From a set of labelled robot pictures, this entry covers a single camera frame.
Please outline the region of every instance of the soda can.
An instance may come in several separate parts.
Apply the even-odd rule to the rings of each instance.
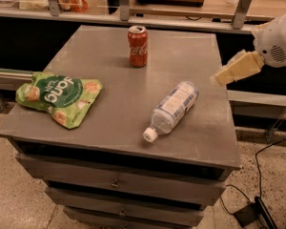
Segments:
[[[148,35],[145,27],[132,26],[129,28],[130,63],[134,67],[143,67],[147,63],[147,40]]]

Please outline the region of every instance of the tile floor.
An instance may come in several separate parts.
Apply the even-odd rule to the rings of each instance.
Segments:
[[[0,114],[0,122],[5,115]],[[233,172],[226,184],[237,186],[253,200],[259,193],[255,152],[267,144],[263,130],[237,127],[236,133],[243,168]],[[274,141],[284,137],[286,133],[276,133]],[[55,205],[44,194],[45,184],[32,179],[17,163],[15,153],[12,146],[0,138],[0,229],[110,229],[69,219],[63,207]],[[286,229],[286,142],[261,153],[259,162],[263,175],[263,200],[277,227]],[[246,204],[246,198],[232,187],[226,189],[222,198],[231,212]],[[206,209],[205,218],[197,227],[213,228],[240,228],[235,218],[223,210],[220,201]],[[246,228],[260,228],[260,224],[255,221]]]

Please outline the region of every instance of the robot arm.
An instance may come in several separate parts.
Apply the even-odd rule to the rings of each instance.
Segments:
[[[286,14],[257,26],[252,34],[255,37],[255,51],[241,51],[235,55],[211,76],[213,85],[225,86],[247,78],[259,73],[265,64],[275,68],[286,66]]]

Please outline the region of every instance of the chip bag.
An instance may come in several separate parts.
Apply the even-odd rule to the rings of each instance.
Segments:
[[[17,90],[17,103],[48,112],[68,129],[80,125],[103,88],[97,79],[72,79],[54,73],[34,73],[31,79]]]

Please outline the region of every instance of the desk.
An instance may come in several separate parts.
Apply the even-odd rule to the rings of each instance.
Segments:
[[[203,18],[232,19],[237,5],[226,0],[205,0],[202,7],[142,5],[131,0],[133,14],[155,14],[171,16],[196,16]],[[286,13],[286,0],[253,0],[247,13],[248,20],[269,21]]]
[[[125,28],[81,26],[45,71],[98,78],[104,90],[81,126],[66,130],[46,113],[16,105],[0,136],[46,193],[75,219],[127,228],[190,228],[240,169],[213,34],[149,30],[148,64],[129,66]],[[142,133],[152,109],[182,80],[200,89],[193,109],[154,144]]]

